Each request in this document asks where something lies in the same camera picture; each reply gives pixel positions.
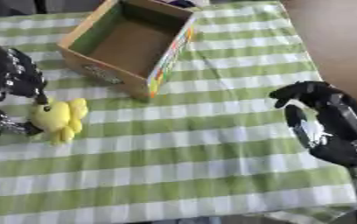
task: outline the printed label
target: printed label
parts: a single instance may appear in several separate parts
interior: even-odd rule
[[[174,41],[171,43],[170,49],[167,54],[160,60],[157,66],[157,70],[153,71],[153,74],[149,77],[149,89],[150,97],[154,97],[161,85],[163,79],[169,75],[177,57],[180,55],[181,51],[184,49],[187,42],[191,39],[193,35],[193,25],[190,25],[185,31],[181,33]]]
[[[82,65],[89,74],[95,75],[97,78],[108,81],[112,84],[123,84],[124,82],[115,77],[115,72],[111,70],[105,70],[95,65]]]

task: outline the yellow plush toy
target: yellow plush toy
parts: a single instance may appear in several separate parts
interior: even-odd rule
[[[30,121],[51,135],[51,144],[70,142],[81,132],[81,119],[88,113],[86,100],[78,98],[69,102],[48,100],[46,105],[34,105]]]

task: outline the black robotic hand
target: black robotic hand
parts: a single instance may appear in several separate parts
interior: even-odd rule
[[[45,104],[46,81],[32,59],[17,49],[0,46],[0,101],[7,94],[35,98]]]
[[[322,141],[310,143],[302,127],[302,122],[306,122],[303,110],[294,105],[285,108],[288,126],[314,157],[346,167],[357,166],[357,150],[353,144],[357,141],[357,131],[349,121],[352,117],[346,117],[350,110],[357,115],[357,101],[353,97],[322,81],[296,82],[269,96],[276,99],[278,109],[296,99],[318,112],[317,119],[324,128]]]
[[[46,104],[46,81],[32,59],[17,49],[0,46],[0,101],[6,95],[33,98],[38,104]],[[12,122],[0,110],[0,135],[5,132],[35,135],[41,132],[30,122]]]

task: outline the tablecloth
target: tablecloth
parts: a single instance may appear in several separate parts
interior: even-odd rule
[[[108,223],[354,203],[347,173],[311,157],[268,93],[320,79],[280,3],[197,12],[193,42],[144,103],[74,73],[56,43],[85,13],[0,18],[0,45],[33,57],[47,94],[85,97],[72,143],[0,136],[0,223]],[[25,117],[31,102],[0,109]]]

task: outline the open box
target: open box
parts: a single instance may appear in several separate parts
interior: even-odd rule
[[[154,97],[193,34],[194,15],[151,0],[107,0],[60,42],[70,68]]]

